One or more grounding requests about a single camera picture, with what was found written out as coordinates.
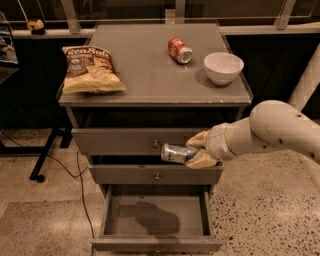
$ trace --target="terrazzo floor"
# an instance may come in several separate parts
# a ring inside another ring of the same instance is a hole
[[[45,143],[50,130],[4,132],[22,146],[37,146]],[[15,145],[3,134],[0,140]],[[79,174],[78,148],[74,140],[66,149],[60,142],[56,137],[42,166],[43,183],[29,180],[37,156],[0,157],[0,255],[91,255],[81,182],[64,168]],[[79,167],[87,167],[82,155]],[[210,196],[214,232],[223,246],[211,255],[320,255],[320,166],[285,150],[243,155],[224,167]],[[104,197],[88,171],[82,177],[88,215],[98,235]]]

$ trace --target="snack bag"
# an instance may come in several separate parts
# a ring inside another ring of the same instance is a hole
[[[63,93],[123,91],[109,51],[94,46],[62,48],[67,60]]]

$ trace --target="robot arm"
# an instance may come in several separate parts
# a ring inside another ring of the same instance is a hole
[[[191,138],[187,147],[202,148],[186,162],[191,168],[208,167],[246,153],[283,149],[297,151],[320,164],[320,126],[289,104],[270,100],[258,104],[248,118],[214,126]]]

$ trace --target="white bowl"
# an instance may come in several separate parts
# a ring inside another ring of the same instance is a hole
[[[231,83],[243,69],[243,61],[230,53],[216,52],[204,58],[207,76],[217,85]]]

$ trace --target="soda can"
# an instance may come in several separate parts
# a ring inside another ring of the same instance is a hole
[[[185,163],[195,156],[196,152],[186,147],[164,143],[161,149],[161,159],[166,162]]]
[[[180,37],[173,37],[168,42],[168,51],[180,64],[187,64],[192,58],[192,49]]]

